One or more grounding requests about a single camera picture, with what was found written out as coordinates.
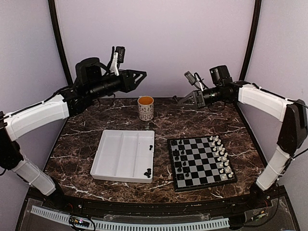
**tray divider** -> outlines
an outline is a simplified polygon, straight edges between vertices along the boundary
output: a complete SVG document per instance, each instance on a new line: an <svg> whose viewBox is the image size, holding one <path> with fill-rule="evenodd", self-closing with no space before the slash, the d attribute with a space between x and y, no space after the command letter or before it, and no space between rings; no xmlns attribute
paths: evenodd
<svg viewBox="0 0 308 231"><path fill-rule="evenodd" d="M135 158L134 158L134 168L132 172L132 177L135 177L135 170L136 170L136 162L137 162L137 156L140 152L140 146L139 146L139 133L137 133L137 145L136 145L136 152L135 152Z"/></svg>
<svg viewBox="0 0 308 231"><path fill-rule="evenodd" d="M117 156L116 156L116 168L114 170L114 176L116 176L117 169L119 168L119 160L120 160L121 153L123 151L123 140L124 140L124 132L121 133L121 139L120 139L120 143L118 146L118 151L117 151Z"/></svg>

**brown marble surface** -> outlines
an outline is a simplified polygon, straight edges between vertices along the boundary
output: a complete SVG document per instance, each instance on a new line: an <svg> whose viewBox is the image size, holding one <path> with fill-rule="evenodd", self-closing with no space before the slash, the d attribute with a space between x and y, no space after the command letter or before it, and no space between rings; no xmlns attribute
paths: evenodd
<svg viewBox="0 0 308 231"><path fill-rule="evenodd" d="M227 198L249 193L264 169L262 161L233 105L221 112L177 107L171 99L155 99L154 119L138 118L136 99L100 100L65 125L45 172L56 178L65 194L112 202L177 203ZM105 129L154 130L153 182L95 180L90 169ZM197 191L175 192L167 139L218 134L225 143L237 183Z"/></svg>

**chessboard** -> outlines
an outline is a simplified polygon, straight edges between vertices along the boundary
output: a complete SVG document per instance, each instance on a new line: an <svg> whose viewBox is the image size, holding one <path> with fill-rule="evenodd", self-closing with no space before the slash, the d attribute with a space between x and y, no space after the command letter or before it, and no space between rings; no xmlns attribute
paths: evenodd
<svg viewBox="0 0 308 231"><path fill-rule="evenodd" d="M176 192L237 181L219 136L167 140Z"/></svg>

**mug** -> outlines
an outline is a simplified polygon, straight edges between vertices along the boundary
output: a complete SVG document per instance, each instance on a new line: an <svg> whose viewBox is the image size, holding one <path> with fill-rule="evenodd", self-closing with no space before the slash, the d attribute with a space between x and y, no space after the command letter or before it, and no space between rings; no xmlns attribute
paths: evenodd
<svg viewBox="0 0 308 231"><path fill-rule="evenodd" d="M151 96L140 96L138 99L138 114L143 121L154 117L154 99Z"/></svg>

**black frame pole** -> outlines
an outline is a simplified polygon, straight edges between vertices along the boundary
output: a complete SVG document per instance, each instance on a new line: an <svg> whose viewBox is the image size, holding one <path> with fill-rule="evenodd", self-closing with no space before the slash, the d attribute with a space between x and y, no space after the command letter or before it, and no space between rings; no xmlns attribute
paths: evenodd
<svg viewBox="0 0 308 231"><path fill-rule="evenodd" d="M63 43L62 43L55 0L48 0L48 5L49 5L49 11L50 11L53 33L54 33L54 37L56 39L56 44L57 44L58 52L59 52L59 55L60 55L60 60L61 60L61 63L62 63L65 78L66 78L67 84L72 85L73 79L72 79L72 76L71 76L71 72L69 71L69 68L68 68L68 63L67 63Z"/></svg>
<svg viewBox="0 0 308 231"><path fill-rule="evenodd" d="M262 0L256 0L255 1L255 8L254 8L254 15L251 23L251 29L250 29L250 34L249 34L249 40L247 44L247 49L246 49L246 54L240 74L239 80L245 80L247 70L249 67L251 55L252 55L252 50L254 48L254 43L256 40L256 34L257 34L257 27L258 27L258 22L259 22L259 17L260 17L260 12L261 12L261 2Z"/></svg>

